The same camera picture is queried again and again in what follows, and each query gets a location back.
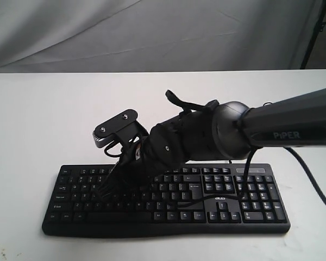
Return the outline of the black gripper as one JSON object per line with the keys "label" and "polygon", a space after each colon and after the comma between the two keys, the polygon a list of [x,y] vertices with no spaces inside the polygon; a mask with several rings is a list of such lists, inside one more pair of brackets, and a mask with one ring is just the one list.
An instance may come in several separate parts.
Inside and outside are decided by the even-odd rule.
{"label": "black gripper", "polygon": [[149,138],[143,138],[120,158],[109,174],[95,189],[99,200],[108,200],[113,194],[147,186],[154,178],[155,156]]}

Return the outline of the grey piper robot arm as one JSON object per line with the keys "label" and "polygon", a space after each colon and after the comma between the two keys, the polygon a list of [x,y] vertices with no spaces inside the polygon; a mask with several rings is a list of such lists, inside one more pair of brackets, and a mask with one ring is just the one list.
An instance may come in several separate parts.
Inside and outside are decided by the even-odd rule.
{"label": "grey piper robot arm", "polygon": [[242,160],[263,147],[326,146],[326,89],[250,108],[241,102],[205,105],[167,99],[181,112],[146,130],[138,114],[125,110],[98,125],[95,144],[121,151],[97,187],[101,200],[149,184],[187,161]]}

